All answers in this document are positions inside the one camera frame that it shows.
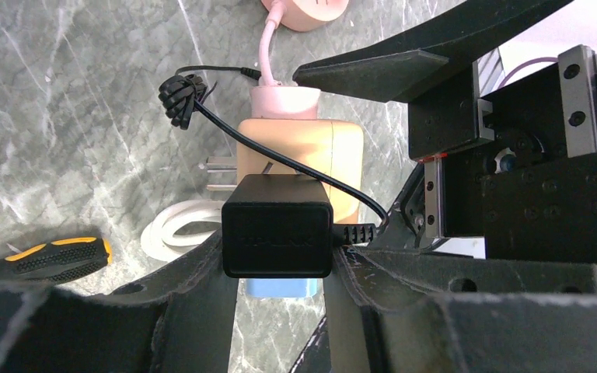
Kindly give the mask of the pink round socket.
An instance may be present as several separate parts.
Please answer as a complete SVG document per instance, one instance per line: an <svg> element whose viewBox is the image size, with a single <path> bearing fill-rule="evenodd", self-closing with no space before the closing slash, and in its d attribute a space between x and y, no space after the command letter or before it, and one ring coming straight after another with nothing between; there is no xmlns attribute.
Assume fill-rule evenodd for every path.
<svg viewBox="0 0 597 373"><path fill-rule="evenodd" d="M269 12L267 22L274 28L280 25L297 32L317 29L342 16L348 0L261 0Z"/></svg>

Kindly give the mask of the blue plug adapter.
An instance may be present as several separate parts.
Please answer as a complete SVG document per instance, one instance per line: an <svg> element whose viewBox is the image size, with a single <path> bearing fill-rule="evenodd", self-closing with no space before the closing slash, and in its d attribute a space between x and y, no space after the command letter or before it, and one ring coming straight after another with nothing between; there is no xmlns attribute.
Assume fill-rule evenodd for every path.
<svg viewBox="0 0 597 373"><path fill-rule="evenodd" d="M246 293L255 298L311 298L317 288L314 278L246 280Z"/></svg>

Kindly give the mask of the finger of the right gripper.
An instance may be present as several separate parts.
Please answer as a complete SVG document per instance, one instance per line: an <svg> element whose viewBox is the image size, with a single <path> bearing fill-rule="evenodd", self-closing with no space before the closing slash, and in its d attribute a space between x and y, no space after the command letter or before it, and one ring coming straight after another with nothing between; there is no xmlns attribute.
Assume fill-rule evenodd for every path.
<svg viewBox="0 0 597 373"><path fill-rule="evenodd" d="M409 103L568 3L464 1L377 44L303 64L292 79L337 95Z"/></svg>

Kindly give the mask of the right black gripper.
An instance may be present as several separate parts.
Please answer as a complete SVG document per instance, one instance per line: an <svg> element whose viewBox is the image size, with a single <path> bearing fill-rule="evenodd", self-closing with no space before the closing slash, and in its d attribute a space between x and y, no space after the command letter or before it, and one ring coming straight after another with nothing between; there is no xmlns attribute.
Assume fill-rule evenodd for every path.
<svg viewBox="0 0 597 373"><path fill-rule="evenodd" d="M597 54L584 45L481 95L470 65L408 106L416 238L492 260L597 265Z"/></svg>

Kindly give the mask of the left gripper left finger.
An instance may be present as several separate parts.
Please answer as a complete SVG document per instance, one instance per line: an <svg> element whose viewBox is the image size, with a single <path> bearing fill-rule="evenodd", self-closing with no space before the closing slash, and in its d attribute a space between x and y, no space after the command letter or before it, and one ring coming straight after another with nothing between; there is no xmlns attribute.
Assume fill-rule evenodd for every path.
<svg viewBox="0 0 597 373"><path fill-rule="evenodd" d="M0 281L0 372L225 372L238 285L220 233L108 295Z"/></svg>

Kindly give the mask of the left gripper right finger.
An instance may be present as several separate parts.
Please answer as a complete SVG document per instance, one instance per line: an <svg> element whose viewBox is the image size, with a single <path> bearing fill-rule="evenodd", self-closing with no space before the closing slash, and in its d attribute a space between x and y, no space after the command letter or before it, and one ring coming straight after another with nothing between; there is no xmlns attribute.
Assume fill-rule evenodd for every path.
<svg viewBox="0 0 597 373"><path fill-rule="evenodd" d="M597 372L597 265L341 249L337 372Z"/></svg>

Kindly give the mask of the pink socket cable plug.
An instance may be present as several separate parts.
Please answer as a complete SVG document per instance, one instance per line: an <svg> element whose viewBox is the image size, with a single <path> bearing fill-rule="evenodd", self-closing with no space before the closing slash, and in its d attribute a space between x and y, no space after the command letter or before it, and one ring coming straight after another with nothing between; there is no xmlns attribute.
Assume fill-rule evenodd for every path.
<svg viewBox="0 0 597 373"><path fill-rule="evenodd" d="M279 120L315 120L320 91L314 88L282 85L271 68L271 41L276 29L265 19L258 47L261 77L250 90L252 116Z"/></svg>

